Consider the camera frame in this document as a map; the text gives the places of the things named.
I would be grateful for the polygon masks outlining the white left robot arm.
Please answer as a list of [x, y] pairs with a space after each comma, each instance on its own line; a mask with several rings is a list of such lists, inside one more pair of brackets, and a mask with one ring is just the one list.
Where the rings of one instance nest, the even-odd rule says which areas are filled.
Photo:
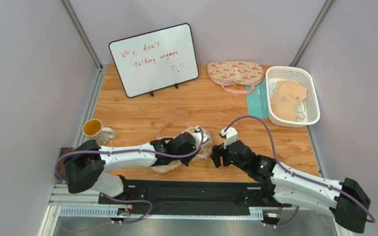
[[116, 197], [126, 186], [121, 177], [109, 171], [135, 166], [169, 167], [173, 161], [187, 166], [208, 140], [209, 136], [200, 129], [133, 147], [98, 146], [96, 141], [90, 140], [61, 156], [58, 162], [63, 165], [70, 194], [94, 190]]

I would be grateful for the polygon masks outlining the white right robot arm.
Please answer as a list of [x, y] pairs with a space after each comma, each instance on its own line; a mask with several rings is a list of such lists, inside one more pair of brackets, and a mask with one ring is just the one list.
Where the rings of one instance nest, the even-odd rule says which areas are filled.
[[305, 207], [332, 217], [349, 231], [365, 231], [371, 200], [351, 178], [338, 181], [310, 175], [255, 154], [241, 141], [228, 147], [213, 146], [211, 159], [217, 168], [234, 165], [259, 182], [261, 197], [267, 204]]

